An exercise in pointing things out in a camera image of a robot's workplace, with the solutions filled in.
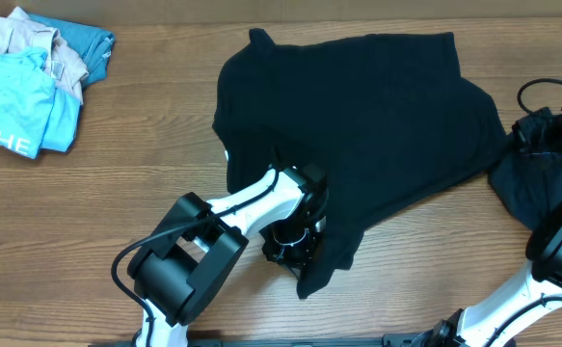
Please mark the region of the black t-shirt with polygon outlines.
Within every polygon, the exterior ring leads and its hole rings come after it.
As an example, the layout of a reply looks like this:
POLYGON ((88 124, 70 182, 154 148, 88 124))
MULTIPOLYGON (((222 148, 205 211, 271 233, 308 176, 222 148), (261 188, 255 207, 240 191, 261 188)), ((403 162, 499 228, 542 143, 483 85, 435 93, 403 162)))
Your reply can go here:
POLYGON ((462 76, 450 33, 305 46, 261 29, 249 37, 221 69, 212 127, 232 193, 260 180, 274 156, 326 174, 327 224, 300 298, 352 266, 368 228, 487 170, 504 147, 495 103, 462 76))

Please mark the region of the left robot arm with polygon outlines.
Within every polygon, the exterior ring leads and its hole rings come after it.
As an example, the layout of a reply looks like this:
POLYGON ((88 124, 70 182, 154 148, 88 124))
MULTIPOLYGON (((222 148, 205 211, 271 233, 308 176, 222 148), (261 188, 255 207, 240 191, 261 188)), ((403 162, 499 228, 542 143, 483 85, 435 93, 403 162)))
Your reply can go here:
POLYGON ((180 197, 133 248, 127 274, 143 307, 134 346, 184 346, 186 330, 212 302, 249 243, 264 239, 267 260, 300 276, 325 227, 323 171, 272 165, 256 183, 221 199, 180 197))

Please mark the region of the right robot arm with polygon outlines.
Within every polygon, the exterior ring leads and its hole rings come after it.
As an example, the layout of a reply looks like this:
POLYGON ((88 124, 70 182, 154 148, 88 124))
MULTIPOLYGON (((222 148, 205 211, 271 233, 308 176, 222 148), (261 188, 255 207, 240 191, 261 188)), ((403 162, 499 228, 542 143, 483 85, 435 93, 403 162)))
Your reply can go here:
POLYGON ((516 334, 562 307, 562 107, 517 120, 488 180, 531 231, 526 262, 487 299, 418 334, 412 346, 512 346, 516 334))

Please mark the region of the dark grey garment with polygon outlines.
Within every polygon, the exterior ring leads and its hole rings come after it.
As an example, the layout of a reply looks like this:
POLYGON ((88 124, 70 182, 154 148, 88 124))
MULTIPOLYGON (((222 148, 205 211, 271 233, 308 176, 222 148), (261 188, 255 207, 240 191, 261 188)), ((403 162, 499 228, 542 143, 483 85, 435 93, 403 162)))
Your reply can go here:
POLYGON ((562 201, 562 115, 549 108, 518 120, 489 172, 508 212, 533 230, 562 201))

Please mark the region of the dark blue folded garment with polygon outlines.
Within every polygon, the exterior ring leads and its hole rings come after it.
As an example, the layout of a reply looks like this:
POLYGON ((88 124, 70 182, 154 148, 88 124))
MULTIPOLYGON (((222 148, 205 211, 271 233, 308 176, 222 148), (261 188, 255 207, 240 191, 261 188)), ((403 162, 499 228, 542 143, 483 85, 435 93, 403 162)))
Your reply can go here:
POLYGON ((59 29, 68 46, 78 53, 88 70, 88 76, 82 81, 83 89, 107 77, 107 66, 115 43, 112 32, 35 13, 30 17, 37 23, 59 29))

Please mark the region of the light blue printed t-shirt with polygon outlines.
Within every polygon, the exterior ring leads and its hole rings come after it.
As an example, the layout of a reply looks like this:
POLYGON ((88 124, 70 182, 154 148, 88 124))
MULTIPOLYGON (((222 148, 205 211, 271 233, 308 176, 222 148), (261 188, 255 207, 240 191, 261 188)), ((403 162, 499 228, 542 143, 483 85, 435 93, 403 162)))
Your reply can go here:
POLYGON ((81 106, 44 72, 46 58, 37 47, 0 54, 0 147, 31 159, 69 150, 81 106))

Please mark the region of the beige folded shirt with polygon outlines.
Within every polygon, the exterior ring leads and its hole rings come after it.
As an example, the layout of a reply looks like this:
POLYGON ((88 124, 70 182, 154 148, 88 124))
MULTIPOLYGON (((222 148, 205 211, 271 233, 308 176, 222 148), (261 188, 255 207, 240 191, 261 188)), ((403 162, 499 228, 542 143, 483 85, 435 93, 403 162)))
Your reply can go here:
POLYGON ((88 69, 60 30, 32 20, 19 7, 7 17, 0 16, 0 54, 18 53, 28 47, 43 49, 47 53, 44 72, 56 80, 58 88, 83 102, 82 83, 89 76, 88 69))

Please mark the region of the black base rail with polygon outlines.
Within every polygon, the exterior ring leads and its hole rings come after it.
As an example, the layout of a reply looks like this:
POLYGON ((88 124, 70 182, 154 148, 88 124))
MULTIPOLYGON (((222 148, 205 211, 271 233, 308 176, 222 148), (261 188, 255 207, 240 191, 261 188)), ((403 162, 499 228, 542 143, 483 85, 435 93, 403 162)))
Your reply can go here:
POLYGON ((316 338, 223 341, 200 339, 189 341, 188 347, 418 347, 426 346, 432 332, 384 334, 378 338, 316 338))

